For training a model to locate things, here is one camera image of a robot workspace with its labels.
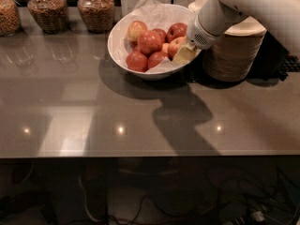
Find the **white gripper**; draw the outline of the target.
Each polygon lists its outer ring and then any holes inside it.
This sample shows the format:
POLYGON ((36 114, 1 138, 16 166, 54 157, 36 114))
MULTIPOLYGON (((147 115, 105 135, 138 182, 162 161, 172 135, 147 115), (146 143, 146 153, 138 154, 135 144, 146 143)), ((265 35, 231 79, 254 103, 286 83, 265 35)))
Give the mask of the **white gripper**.
POLYGON ((197 49, 206 50, 212 47, 223 34, 223 19, 218 15, 195 13, 194 18, 187 25, 187 41, 173 57, 177 65, 184 65, 192 61, 197 49))

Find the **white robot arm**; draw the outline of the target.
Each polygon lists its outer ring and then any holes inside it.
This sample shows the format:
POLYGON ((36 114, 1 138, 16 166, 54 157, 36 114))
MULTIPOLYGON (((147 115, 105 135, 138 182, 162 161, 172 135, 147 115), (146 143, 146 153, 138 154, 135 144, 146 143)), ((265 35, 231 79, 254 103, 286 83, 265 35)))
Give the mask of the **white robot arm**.
POLYGON ((183 64, 207 50, 232 26, 251 17, 289 53, 300 57, 300 0, 207 0, 187 26, 174 59, 183 64))

